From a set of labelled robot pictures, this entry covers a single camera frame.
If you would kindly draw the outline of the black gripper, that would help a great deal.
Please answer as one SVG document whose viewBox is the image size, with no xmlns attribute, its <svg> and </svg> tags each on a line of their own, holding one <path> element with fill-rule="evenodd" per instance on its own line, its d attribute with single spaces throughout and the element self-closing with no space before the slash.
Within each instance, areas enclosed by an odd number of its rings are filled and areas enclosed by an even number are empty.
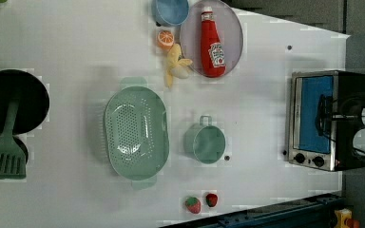
<svg viewBox="0 0 365 228">
<path fill-rule="evenodd" d="M 355 93 L 338 102 L 332 120 L 348 123 L 355 131 L 365 129 L 365 93 Z"/>
</svg>

